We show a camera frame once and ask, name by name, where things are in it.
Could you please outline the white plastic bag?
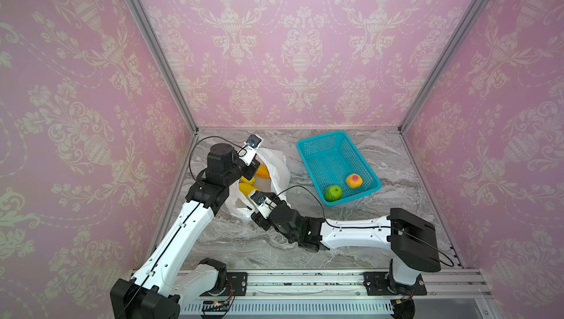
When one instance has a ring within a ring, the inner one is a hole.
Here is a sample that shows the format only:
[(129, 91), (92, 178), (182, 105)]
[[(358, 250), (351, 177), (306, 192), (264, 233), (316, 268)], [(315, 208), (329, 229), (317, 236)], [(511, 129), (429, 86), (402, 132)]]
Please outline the white plastic bag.
[[(286, 156), (282, 151), (261, 147), (256, 154), (257, 160), (263, 163), (270, 174), (270, 182), (262, 191), (282, 193), (289, 187), (290, 172), (286, 164)], [(239, 190), (239, 182), (229, 187), (229, 197), (224, 206), (233, 217), (244, 221), (251, 220), (251, 214), (256, 211), (255, 204)]]

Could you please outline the green round fruit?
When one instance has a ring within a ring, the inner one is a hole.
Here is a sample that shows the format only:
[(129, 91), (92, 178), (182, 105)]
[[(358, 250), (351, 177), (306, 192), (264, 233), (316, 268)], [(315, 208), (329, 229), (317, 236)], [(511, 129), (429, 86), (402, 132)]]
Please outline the green round fruit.
[(327, 203), (339, 201), (343, 196), (343, 189), (339, 185), (331, 185), (324, 192), (324, 199)]

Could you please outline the orange red peach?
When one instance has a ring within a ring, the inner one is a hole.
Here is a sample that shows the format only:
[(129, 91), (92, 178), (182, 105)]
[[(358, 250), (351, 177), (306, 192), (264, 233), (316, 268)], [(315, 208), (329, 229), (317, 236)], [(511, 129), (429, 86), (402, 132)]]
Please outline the orange red peach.
[(348, 188), (350, 189), (356, 189), (361, 187), (361, 185), (363, 185), (364, 180), (362, 179), (362, 177), (356, 173), (352, 173), (351, 175), (349, 175), (346, 179), (345, 182), (348, 186)]

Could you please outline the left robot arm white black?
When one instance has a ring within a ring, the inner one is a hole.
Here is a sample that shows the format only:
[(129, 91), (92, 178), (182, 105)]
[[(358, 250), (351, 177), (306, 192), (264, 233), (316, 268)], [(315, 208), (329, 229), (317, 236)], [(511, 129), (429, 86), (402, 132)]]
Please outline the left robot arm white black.
[(204, 229), (229, 197), (229, 188), (241, 178), (251, 179), (262, 140), (251, 135), (245, 145), (229, 141), (214, 144), (207, 167), (195, 178), (176, 223), (149, 259), (131, 279), (119, 279), (110, 291), (115, 318), (178, 318), (182, 307), (209, 291), (222, 292), (226, 265), (206, 258), (179, 279), (178, 273)]

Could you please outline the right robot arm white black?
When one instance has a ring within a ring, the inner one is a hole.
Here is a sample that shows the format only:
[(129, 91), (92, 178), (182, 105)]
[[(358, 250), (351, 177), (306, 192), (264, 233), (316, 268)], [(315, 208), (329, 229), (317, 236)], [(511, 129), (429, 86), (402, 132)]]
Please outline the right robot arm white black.
[(435, 226), (401, 208), (392, 208), (388, 216), (379, 218), (337, 221), (302, 216), (284, 201), (262, 202), (251, 219), (265, 231), (274, 229), (289, 243), (308, 251), (362, 247), (392, 252), (384, 282), (395, 295), (415, 293), (423, 273), (442, 269)]

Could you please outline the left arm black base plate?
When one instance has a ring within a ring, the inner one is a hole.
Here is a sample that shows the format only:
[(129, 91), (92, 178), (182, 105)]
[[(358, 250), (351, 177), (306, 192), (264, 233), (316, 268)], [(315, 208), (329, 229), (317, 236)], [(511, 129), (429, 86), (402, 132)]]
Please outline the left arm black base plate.
[(228, 272), (226, 274), (225, 286), (221, 295), (229, 296), (231, 292), (233, 292), (236, 297), (246, 296), (247, 283), (247, 272)]

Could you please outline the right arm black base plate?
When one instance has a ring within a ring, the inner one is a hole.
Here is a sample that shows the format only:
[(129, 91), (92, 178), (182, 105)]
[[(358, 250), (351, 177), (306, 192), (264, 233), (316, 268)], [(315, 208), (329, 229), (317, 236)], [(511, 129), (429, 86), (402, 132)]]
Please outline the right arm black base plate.
[(389, 272), (365, 272), (363, 273), (363, 285), (368, 296), (425, 296), (425, 287), (422, 275), (418, 275), (414, 285), (402, 285), (392, 279)]

